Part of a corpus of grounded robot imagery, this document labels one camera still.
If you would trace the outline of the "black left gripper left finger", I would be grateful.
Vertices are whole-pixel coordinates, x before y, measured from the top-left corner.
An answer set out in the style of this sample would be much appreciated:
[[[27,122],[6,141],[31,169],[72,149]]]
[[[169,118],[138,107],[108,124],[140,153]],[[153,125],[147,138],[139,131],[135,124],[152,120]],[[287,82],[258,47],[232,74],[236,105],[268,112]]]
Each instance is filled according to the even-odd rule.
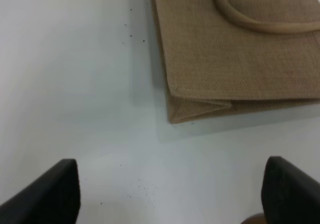
[[[1,223],[76,223],[80,181],[75,159],[62,159],[0,205]]]

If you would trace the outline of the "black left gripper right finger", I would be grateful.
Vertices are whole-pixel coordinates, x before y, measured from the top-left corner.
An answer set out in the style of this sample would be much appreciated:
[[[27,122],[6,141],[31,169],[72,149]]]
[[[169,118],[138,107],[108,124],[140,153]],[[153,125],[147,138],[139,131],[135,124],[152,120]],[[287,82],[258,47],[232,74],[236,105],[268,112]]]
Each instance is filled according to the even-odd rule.
[[[267,223],[319,224],[319,182],[280,156],[266,163],[261,202]]]

